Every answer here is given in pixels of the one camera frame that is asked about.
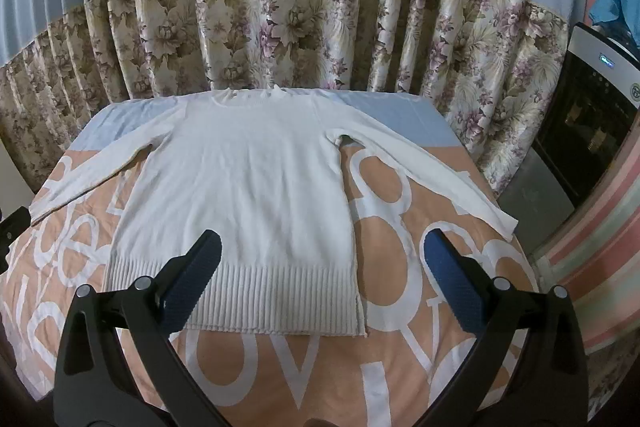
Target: sweater collar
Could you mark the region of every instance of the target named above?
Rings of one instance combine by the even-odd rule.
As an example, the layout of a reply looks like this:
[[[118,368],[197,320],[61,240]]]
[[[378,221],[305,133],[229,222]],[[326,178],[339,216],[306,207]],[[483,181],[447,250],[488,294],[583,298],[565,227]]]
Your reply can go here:
[[[255,107],[290,96],[290,93],[280,89],[277,85],[267,89],[231,89],[228,87],[225,90],[213,91],[211,100],[216,105],[227,107]]]

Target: curtain pleat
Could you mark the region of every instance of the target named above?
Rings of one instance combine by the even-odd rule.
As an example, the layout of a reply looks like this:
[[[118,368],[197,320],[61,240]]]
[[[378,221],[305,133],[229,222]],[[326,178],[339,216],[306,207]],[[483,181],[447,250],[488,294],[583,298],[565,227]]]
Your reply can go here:
[[[433,101],[499,193],[556,87],[568,10],[553,3],[0,0],[2,96],[13,99],[2,107],[30,133],[20,143],[4,116],[3,140],[37,189],[108,103],[273,84],[412,92]]]

